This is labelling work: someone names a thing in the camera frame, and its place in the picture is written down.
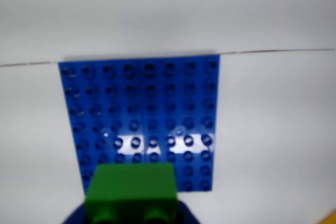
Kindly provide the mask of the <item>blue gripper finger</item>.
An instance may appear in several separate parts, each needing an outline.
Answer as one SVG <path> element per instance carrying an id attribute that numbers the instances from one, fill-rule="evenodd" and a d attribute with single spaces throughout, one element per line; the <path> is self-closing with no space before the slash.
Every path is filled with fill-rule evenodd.
<path id="1" fill-rule="evenodd" d="M 78 206 L 63 222 L 62 224 L 86 224 L 87 213 L 85 205 Z"/>
<path id="2" fill-rule="evenodd" d="M 200 224 L 200 221 L 190 211 L 189 207 L 182 201 L 178 201 L 178 211 L 176 215 L 178 224 Z"/>

